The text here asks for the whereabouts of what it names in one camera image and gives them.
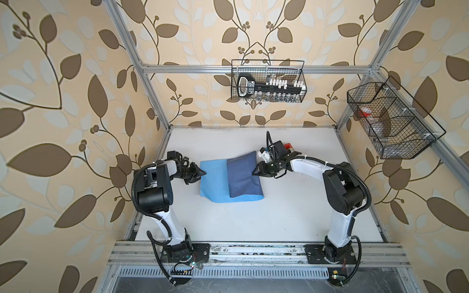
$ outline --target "metal vent grille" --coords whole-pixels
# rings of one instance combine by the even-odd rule
[[[194,278],[275,278],[275,279],[327,279],[329,273],[327,268],[323,267],[298,267],[298,268],[246,268],[246,267],[210,267],[205,266],[203,269],[194,269],[192,276]],[[142,265],[126,265],[121,268],[120,277],[141,277],[141,278],[158,278],[164,277],[158,267],[142,266]]]

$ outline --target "brown leaf pattern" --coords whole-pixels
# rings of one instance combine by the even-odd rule
[[[55,223],[57,228],[70,228],[79,224],[91,213],[96,205],[94,195],[84,195],[71,204]]]

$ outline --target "white table surface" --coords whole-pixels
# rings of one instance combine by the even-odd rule
[[[332,128],[176,128],[166,150],[200,165],[258,151],[265,147],[267,130],[273,142],[291,143],[308,156],[336,164],[347,160]],[[260,180],[265,196],[260,201],[213,203],[200,196],[200,181],[185,185],[174,179],[172,208],[193,241],[324,241],[333,209],[323,181],[295,172]],[[148,240],[147,230],[163,239],[156,223],[144,216],[136,240]],[[353,234],[361,241],[382,241],[369,210],[357,216]]]

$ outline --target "black cable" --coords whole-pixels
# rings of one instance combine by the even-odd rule
[[[350,238],[351,239],[356,239],[356,241],[358,242],[358,257],[356,259],[356,264],[355,264],[355,267],[353,268],[353,271],[350,273],[350,275],[344,281],[341,281],[337,284],[331,283],[334,286],[344,286],[346,283],[348,283],[350,281],[350,279],[355,275],[356,271],[358,270],[358,266],[360,265],[360,262],[362,261],[362,243],[360,241],[360,238],[358,238],[358,236],[356,236],[356,235],[353,235]]]
[[[151,240],[153,239],[153,236],[151,235],[151,232],[150,231],[147,231],[147,236],[148,238]],[[170,283],[172,283],[174,286],[177,286],[178,284],[176,283],[176,280],[173,279],[173,277],[171,277],[168,272],[166,271],[165,267],[163,266],[163,264],[161,263],[161,260],[159,259],[158,257],[158,253],[156,251],[156,246],[155,246],[155,243],[153,243],[153,241],[151,242],[151,246],[153,247],[153,253],[155,254],[155,258],[156,258],[156,262],[158,263],[158,266],[159,268],[161,269],[161,271],[163,272],[163,274],[166,276],[166,278],[168,279],[168,281]]]

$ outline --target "floral wallpaper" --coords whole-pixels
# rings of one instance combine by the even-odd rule
[[[464,0],[421,1],[381,68],[442,124],[441,139],[466,162],[468,16]],[[379,159],[357,119],[341,136],[391,241],[402,243],[424,291],[469,292],[469,191],[430,148],[412,160]]]
[[[368,65],[403,1],[117,0],[144,63]]]
[[[357,75],[305,75],[302,103],[275,103],[231,96],[227,75],[154,74],[151,81],[170,124],[176,126],[330,126],[347,104]]]
[[[163,131],[100,4],[0,0],[2,292],[96,289],[132,170],[156,156]]]

